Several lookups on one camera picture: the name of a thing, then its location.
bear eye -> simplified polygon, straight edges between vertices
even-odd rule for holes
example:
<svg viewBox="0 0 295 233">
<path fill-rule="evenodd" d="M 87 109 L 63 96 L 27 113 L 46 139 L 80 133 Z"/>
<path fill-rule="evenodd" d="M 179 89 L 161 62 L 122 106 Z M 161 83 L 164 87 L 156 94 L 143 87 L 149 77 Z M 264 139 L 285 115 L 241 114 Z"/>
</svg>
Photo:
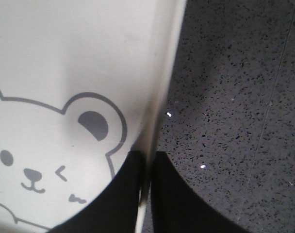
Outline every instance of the bear eye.
<svg viewBox="0 0 295 233">
<path fill-rule="evenodd" d="M 56 174 L 57 176 L 59 176 L 60 179 L 62 179 L 63 181 L 67 182 L 66 177 L 64 177 L 62 174 L 60 174 L 64 169 L 65 169 L 65 166 L 64 166 L 64 165 L 60 166 L 60 167 L 55 171 L 55 174 Z"/>
<path fill-rule="evenodd" d="M 7 151 L 7 150 L 2 150 L 0 152 L 0 159 L 1 159 L 1 162 L 5 166 L 11 166 L 11 165 L 13 165 L 14 158 L 13 158 L 12 154 L 9 151 Z"/>
<path fill-rule="evenodd" d="M 108 122 L 100 113 L 92 111 L 85 112 L 80 115 L 78 122 L 83 125 L 98 141 L 106 138 L 109 133 Z"/>
</svg>

white plastic container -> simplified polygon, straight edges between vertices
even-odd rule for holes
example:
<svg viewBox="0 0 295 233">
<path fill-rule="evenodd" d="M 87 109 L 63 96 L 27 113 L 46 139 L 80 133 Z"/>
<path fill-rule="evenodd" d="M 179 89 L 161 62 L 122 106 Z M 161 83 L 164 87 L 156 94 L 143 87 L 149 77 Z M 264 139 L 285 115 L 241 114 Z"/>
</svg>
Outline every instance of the white plastic container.
<svg viewBox="0 0 295 233">
<path fill-rule="evenodd" d="M 0 232 L 46 232 L 94 200 L 131 147 L 151 159 L 184 7 L 0 1 Z"/>
</svg>

speckled floor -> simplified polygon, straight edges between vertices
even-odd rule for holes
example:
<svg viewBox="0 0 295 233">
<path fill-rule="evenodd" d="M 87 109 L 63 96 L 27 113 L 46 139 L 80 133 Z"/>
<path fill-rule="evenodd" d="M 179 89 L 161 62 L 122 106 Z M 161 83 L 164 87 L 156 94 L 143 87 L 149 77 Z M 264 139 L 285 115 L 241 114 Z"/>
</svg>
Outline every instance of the speckled floor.
<svg viewBox="0 0 295 233">
<path fill-rule="evenodd" d="M 167 107 L 159 150 L 199 196 L 295 232 L 295 0 L 189 0 Z"/>
</svg>

bear nose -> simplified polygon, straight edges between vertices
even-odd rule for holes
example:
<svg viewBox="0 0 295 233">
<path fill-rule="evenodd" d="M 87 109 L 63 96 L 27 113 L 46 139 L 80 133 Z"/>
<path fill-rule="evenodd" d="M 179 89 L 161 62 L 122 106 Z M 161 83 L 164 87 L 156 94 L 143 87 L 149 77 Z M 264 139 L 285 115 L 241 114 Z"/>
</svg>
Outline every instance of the bear nose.
<svg viewBox="0 0 295 233">
<path fill-rule="evenodd" d="M 25 173 L 25 176 L 32 182 L 37 182 L 42 179 L 42 173 L 36 170 L 25 168 L 23 173 Z"/>
</svg>

bear cartoon print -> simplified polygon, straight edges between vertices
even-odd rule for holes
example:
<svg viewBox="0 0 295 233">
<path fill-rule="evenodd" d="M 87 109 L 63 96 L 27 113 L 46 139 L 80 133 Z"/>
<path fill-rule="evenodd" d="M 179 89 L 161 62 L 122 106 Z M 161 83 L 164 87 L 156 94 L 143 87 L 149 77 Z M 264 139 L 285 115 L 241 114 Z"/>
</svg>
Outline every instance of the bear cartoon print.
<svg viewBox="0 0 295 233">
<path fill-rule="evenodd" d="M 0 228 L 46 232 L 75 215 L 112 180 L 126 137 L 102 95 L 79 93 L 59 109 L 0 90 Z"/>
</svg>

